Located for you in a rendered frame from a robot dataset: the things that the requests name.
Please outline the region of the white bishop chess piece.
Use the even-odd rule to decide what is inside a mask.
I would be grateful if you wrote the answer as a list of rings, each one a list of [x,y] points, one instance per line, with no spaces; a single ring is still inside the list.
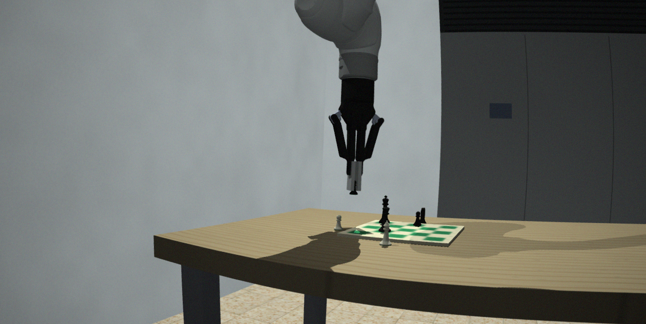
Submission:
[[[383,228],[383,230],[385,231],[385,234],[383,236],[382,241],[380,242],[380,245],[381,246],[391,246],[392,244],[389,241],[389,230],[390,230],[389,227],[390,227],[390,225],[389,225],[388,221],[386,221],[384,227],[385,228]]]

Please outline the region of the white pawn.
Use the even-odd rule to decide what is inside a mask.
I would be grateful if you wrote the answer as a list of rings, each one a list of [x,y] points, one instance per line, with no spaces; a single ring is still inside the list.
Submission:
[[[341,227],[341,215],[340,214],[337,215],[336,221],[337,221],[337,224],[336,224],[336,227],[334,228],[334,230],[342,230],[342,227]]]

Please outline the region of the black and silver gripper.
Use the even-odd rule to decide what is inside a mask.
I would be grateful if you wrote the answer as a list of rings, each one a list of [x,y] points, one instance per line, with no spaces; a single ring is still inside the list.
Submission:
[[[335,114],[329,115],[336,137],[339,156],[347,161],[348,184],[347,190],[354,191],[354,181],[357,181],[356,191],[361,191],[361,176],[363,163],[371,158],[378,132],[385,119],[374,111],[374,81],[365,78],[342,79],[341,106]],[[347,148],[342,132],[341,117],[346,123]],[[372,120],[372,126],[365,144],[367,124]],[[357,129],[357,146],[355,155],[355,140]],[[365,150],[365,153],[364,153]],[[356,161],[354,161],[356,160]],[[356,165],[356,167],[355,167]]]

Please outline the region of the green and cream chessboard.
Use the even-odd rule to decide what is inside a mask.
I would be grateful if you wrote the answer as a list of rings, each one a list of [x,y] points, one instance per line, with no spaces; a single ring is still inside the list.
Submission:
[[[385,233],[379,232],[379,228],[382,226],[379,221],[374,220],[358,227],[349,228],[337,233],[337,236],[381,241]],[[390,221],[390,242],[448,247],[464,230],[464,227],[461,226],[421,224],[420,227],[416,227],[413,224]]]

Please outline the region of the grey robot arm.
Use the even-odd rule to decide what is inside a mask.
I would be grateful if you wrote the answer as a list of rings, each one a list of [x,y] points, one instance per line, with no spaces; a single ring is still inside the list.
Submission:
[[[376,0],[295,0],[302,23],[339,49],[339,79],[378,79],[382,39]]]

